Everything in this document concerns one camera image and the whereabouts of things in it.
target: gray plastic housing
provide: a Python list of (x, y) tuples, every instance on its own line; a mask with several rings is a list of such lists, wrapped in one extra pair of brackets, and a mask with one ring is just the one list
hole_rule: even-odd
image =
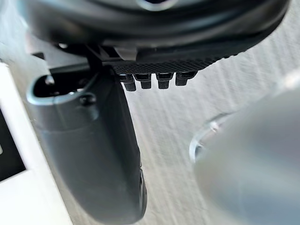
[[(59, 75), (55, 85), (63, 88), (68, 76)], [(80, 91), (52, 96), (45, 80), (38, 78), (27, 93), (44, 152), (95, 220), (112, 225), (137, 222), (145, 214), (147, 192), (120, 81), (106, 69)]]

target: screw hole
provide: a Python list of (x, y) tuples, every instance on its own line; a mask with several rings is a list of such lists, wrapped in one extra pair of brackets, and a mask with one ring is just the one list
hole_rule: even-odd
[(96, 103), (96, 97), (92, 94), (86, 94), (80, 97), (80, 104), (90, 106)]

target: textured black surface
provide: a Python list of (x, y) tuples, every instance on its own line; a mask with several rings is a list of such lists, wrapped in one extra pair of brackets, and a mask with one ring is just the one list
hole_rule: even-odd
[(124, 63), (123, 65), (110, 63), (110, 65), (112, 65), (117, 74), (172, 73), (202, 70), (219, 59), (220, 58), (205, 60), (178, 60), (162, 63), (143, 64)]

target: black plastic teeth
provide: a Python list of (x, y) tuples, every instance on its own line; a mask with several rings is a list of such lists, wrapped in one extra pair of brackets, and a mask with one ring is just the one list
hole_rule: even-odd
[(172, 80), (174, 73), (167, 74), (156, 74), (156, 79), (158, 80), (158, 88), (159, 89), (168, 89), (169, 82)]
[(151, 74), (135, 74), (134, 77), (141, 82), (143, 89), (151, 89)]
[(127, 91), (136, 91), (135, 80), (132, 74), (121, 74), (120, 81), (124, 83)]
[[(188, 80), (194, 78), (198, 71), (176, 73), (176, 86), (185, 86)], [(159, 89), (168, 89), (170, 80), (174, 77), (174, 73), (156, 74)], [(151, 74), (121, 74), (120, 81), (124, 83), (127, 91), (136, 91), (135, 80), (141, 82), (142, 89), (151, 89)]]
[(193, 72), (186, 72), (186, 73), (176, 73), (176, 80), (175, 85), (176, 86), (185, 86), (188, 82), (188, 80), (194, 78), (197, 74), (197, 71)]

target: gray carpet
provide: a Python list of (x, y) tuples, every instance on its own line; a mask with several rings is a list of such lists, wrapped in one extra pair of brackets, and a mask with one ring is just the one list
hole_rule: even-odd
[[(25, 54), (24, 27), (11, 2), (0, 17), (0, 58), (12, 70), (19, 92), (47, 72), (45, 63)], [(127, 92), (149, 193), (141, 225), (205, 225), (208, 211), (196, 186), (188, 146), (203, 122), (261, 98), (280, 77), (300, 66), (300, 2), (284, 23), (246, 53), (201, 71), (186, 87)], [(95, 225), (78, 207), (53, 169), (75, 225)]]

